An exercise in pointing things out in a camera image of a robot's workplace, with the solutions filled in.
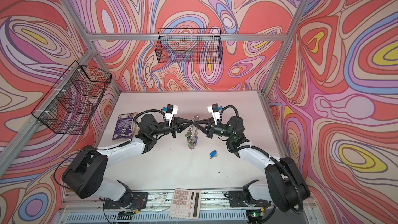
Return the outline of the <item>purple book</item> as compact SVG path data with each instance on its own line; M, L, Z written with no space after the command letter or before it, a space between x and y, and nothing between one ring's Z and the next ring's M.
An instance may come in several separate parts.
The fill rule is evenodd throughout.
M136 131L137 125L133 119L136 113L121 114L117 118L116 127L112 136L112 141L119 139L130 139Z

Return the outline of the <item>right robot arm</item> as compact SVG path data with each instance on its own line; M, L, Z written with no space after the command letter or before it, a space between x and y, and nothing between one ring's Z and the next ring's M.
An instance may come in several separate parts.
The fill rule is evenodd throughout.
M228 152L250 162L265 174L266 184L255 179L242 187L242 201L253 205L265 200L282 212L301 214L304 200L311 192L293 159L273 156L250 143L244 135L244 121L235 106L214 104L208 111L212 117L194 121L194 126L210 139L215 135L222 137Z

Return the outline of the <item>small white label card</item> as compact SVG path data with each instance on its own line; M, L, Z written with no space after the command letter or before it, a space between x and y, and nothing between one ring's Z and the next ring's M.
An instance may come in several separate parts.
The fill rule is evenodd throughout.
M167 198L167 195L155 194L153 200L155 202L160 202L161 204L164 204L166 202L166 198Z

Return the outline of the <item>white pink calculator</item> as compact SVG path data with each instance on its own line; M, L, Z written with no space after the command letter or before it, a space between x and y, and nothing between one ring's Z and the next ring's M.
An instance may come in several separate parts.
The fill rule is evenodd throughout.
M175 189L169 216L189 220L198 220L201 209L201 190Z

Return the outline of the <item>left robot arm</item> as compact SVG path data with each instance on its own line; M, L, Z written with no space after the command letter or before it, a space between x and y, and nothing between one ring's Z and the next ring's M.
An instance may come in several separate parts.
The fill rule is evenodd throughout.
M62 181L81 199L98 196L102 200L118 202L123 207L132 201L132 191L123 182L105 177L112 165L125 159L150 152L159 139L189 128L193 121L177 117L173 111L146 110L133 118L138 134L127 141L102 148L85 146L62 175Z

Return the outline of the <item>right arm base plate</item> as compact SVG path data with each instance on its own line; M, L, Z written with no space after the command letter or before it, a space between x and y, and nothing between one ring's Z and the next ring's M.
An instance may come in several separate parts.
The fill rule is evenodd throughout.
M224 194L229 200L230 207L263 207L268 208L272 204L265 200L255 200L243 190L232 190Z

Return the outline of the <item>round keyring disc with keys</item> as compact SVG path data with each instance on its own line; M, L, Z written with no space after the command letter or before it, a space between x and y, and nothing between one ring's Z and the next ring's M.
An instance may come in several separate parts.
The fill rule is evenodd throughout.
M187 146L190 150L195 149L198 142L198 128L192 124L185 133L187 139Z

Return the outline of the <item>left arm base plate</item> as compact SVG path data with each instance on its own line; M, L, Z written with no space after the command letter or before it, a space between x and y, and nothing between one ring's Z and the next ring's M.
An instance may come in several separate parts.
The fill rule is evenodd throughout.
M123 196L119 201L106 199L104 209L138 209L146 208L148 202L148 192L132 192Z

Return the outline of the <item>blue tag key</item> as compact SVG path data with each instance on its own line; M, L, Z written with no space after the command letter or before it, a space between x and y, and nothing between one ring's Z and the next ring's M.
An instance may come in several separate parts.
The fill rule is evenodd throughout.
M217 157L217 151L216 150L213 150L210 154L209 154L209 158L210 159L212 159L212 158L215 158L215 157Z

